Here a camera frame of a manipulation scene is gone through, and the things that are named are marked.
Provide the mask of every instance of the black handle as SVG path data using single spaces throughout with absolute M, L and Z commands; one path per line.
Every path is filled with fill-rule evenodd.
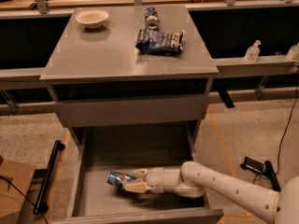
M 271 180 L 273 190 L 281 192 L 281 188 L 280 188 L 280 185 L 278 183 L 277 175 L 274 172 L 274 169 L 273 169 L 271 161 L 266 161 L 264 163 L 264 165 L 266 167 L 265 172 L 266 172 L 266 174 L 269 176 L 269 178 Z
M 50 177 L 51 177 L 54 165 L 55 165 L 58 150 L 63 151 L 64 148 L 65 148 L 65 145 L 63 143 L 61 143 L 59 140 L 55 141 L 55 144 L 54 144 L 54 147 L 53 147 L 53 150 L 50 155 L 49 162 L 48 162 L 48 167 L 47 167 L 47 170 L 45 173 L 45 177 L 44 177 L 43 183 L 41 185 L 40 191 L 37 196 L 36 206 L 35 206 L 35 209 L 33 212 L 33 214 L 35 214 L 35 215 L 38 215 L 41 213 L 46 213 L 48 211 L 48 206 L 47 206 L 47 203 L 44 202 L 44 199 L 47 194 L 47 189 L 48 189 Z

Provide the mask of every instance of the bottle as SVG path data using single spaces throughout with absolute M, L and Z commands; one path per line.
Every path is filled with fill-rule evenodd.
M 253 44 L 253 46 L 250 46 L 247 49 L 247 52 L 246 52 L 245 57 L 244 57 L 245 60 L 255 63 L 256 60 L 258 59 L 259 54 L 260 54 L 259 46 L 261 44 L 262 43 L 261 43 L 260 40 L 256 40 L 255 43 Z
M 299 43 L 289 49 L 287 59 L 291 61 L 299 61 Z
M 157 30 L 159 21 L 157 9 L 155 7 L 148 7 L 144 16 L 147 28 L 151 30 Z

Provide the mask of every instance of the gray countertop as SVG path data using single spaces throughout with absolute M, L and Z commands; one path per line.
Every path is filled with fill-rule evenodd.
M 135 48 L 137 33 L 145 28 L 147 7 L 100 7 L 109 18 L 97 30 L 85 30 L 75 21 L 81 10 L 97 7 L 76 8 L 40 79 L 85 82 L 216 75 L 218 70 L 185 6 L 155 7 L 159 31 L 185 32 L 179 56 L 141 54 Z

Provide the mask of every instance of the cabinet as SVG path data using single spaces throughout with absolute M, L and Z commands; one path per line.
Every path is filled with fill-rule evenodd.
M 135 48 L 145 7 L 102 8 L 109 19 L 98 30 L 75 22 L 87 8 L 75 10 L 40 78 L 80 150 L 64 223 L 217 223 L 222 211 L 210 210 L 206 197 L 135 195 L 107 186 L 111 170 L 181 165 L 193 158 L 218 71 L 184 6 L 156 7 L 161 31 L 185 32 L 177 57 Z

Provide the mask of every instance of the drawer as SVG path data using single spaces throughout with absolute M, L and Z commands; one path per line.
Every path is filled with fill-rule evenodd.
M 210 210 L 206 197 L 136 194 L 107 183 L 110 171 L 128 173 L 192 160 L 188 133 L 181 122 L 88 128 L 80 147 L 68 218 L 57 224 L 217 223 L 223 212 Z
M 205 94 L 131 97 L 54 102 L 64 127 L 200 120 L 205 117 Z

